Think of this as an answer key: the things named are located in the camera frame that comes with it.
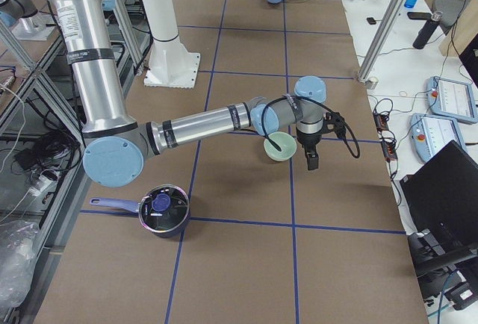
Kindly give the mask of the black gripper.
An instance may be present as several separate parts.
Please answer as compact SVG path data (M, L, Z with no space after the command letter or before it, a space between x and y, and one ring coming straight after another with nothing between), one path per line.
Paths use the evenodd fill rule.
M325 114L316 122L298 122L297 139L305 150L308 171L319 167L317 144L324 134L333 132L337 138L343 138L343 117L340 114Z

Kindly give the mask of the spare grey robot arm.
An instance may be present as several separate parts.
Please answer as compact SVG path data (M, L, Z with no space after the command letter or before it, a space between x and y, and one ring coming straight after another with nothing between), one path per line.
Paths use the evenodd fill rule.
M53 32L32 0L1 0L1 21L18 40L47 41Z

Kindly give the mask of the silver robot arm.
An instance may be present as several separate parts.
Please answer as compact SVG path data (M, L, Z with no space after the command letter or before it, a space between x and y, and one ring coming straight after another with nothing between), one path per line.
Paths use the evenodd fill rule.
M324 134L344 139L344 118L325 106L326 85L318 77L298 80L294 93L269 101L256 97L161 123L139 124L125 106L102 5L105 0L47 0L56 8L67 61L78 85L86 115L87 141L82 159L87 175L105 187L131 183L147 158L206 137L254 128L270 139L295 125L309 169L318 167L316 146Z

